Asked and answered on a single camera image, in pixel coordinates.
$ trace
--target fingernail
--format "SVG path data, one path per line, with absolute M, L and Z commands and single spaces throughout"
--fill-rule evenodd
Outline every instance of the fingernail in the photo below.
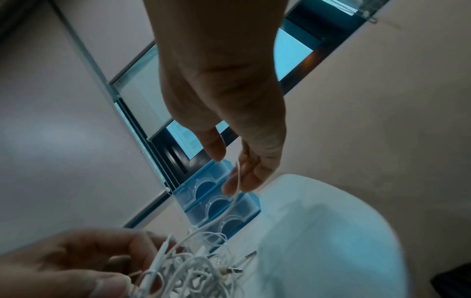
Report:
M 122 298 L 128 295 L 130 285 L 131 278 L 126 275 L 100 279 L 90 298 Z

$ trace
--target white wall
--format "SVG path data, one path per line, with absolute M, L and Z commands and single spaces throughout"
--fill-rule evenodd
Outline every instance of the white wall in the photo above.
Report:
M 108 81 L 154 40 L 141 0 L 55 2 Z
M 0 47 L 0 253 L 122 226 L 163 186 L 45 3 Z
M 418 297 L 471 261 L 468 0 L 391 0 L 285 97 L 278 175 L 376 208 L 403 242 Z

